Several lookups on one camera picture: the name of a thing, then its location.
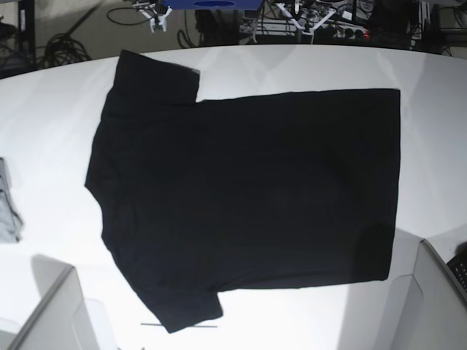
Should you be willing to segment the white right partition panel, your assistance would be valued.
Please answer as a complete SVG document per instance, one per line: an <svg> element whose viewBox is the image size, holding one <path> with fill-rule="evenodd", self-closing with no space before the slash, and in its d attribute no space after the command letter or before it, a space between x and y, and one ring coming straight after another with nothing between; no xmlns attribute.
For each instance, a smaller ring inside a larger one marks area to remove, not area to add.
<svg viewBox="0 0 467 350"><path fill-rule="evenodd" d="M391 349L466 349L466 292L429 243L420 242Z"/></svg>

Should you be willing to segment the blue box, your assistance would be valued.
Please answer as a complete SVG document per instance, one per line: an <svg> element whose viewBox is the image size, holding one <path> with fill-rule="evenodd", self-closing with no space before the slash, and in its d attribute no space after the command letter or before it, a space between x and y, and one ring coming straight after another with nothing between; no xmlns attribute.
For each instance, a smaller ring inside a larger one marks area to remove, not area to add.
<svg viewBox="0 0 467 350"><path fill-rule="evenodd" d="M237 9L257 10L263 0L166 0L172 9Z"/></svg>

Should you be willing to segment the white partition panel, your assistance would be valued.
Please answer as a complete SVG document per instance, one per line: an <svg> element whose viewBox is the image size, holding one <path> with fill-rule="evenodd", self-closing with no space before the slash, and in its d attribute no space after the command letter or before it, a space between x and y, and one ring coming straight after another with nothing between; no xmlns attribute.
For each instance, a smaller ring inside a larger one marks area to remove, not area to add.
<svg viewBox="0 0 467 350"><path fill-rule="evenodd" d="M466 349L466 292L429 243L420 242L391 349Z"/></svg>
<svg viewBox="0 0 467 350"><path fill-rule="evenodd" d="M7 348L101 348L75 267L61 271Z"/></svg>

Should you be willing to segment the white left partition panel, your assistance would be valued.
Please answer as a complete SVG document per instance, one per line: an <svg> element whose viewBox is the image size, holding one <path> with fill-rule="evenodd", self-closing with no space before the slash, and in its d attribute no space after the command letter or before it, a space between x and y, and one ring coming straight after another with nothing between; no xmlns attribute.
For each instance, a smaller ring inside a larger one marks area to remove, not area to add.
<svg viewBox="0 0 467 350"><path fill-rule="evenodd" d="M75 267L61 271L7 348L101 348Z"/></svg>

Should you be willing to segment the white power strip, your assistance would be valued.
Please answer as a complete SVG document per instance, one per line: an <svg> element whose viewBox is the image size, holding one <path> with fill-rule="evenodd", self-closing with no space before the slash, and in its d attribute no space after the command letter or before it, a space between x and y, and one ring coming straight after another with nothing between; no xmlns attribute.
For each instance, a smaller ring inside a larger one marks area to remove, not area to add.
<svg viewBox="0 0 467 350"><path fill-rule="evenodd" d="M254 21L246 29L253 39L259 36L274 38L295 39L297 42L310 42L309 36L303 36L298 41L295 27L286 20L275 20L266 18L264 20ZM354 26L350 23L344 23L331 20L319 28L315 34L315 40L365 40L369 39L369 31L361 26Z"/></svg>

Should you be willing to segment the black T-shirt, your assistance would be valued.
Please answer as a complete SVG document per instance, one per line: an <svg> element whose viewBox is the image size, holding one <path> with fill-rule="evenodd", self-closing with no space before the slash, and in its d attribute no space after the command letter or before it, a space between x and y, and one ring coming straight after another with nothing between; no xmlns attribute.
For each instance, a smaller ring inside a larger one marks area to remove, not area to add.
<svg viewBox="0 0 467 350"><path fill-rule="evenodd" d="M85 180L106 248L166 331L220 318L220 292L385 280L400 91L197 101L199 83L122 51Z"/></svg>

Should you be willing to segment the grey folded cloth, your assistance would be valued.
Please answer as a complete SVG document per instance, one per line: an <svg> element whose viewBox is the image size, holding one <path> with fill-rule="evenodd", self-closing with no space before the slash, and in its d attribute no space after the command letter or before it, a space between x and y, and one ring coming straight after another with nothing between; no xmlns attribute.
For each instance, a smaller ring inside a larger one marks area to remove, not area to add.
<svg viewBox="0 0 467 350"><path fill-rule="evenodd" d="M1 243L16 244L21 240L23 222L15 212L7 182L4 159L1 159Z"/></svg>

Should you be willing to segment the black keyboard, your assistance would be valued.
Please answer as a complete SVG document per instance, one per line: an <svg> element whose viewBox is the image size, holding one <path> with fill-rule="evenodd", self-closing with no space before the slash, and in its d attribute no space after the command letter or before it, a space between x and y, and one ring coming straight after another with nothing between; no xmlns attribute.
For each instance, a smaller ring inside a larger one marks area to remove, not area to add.
<svg viewBox="0 0 467 350"><path fill-rule="evenodd" d="M467 291L466 255L453 257L447 263L447 266L452 271L461 287Z"/></svg>

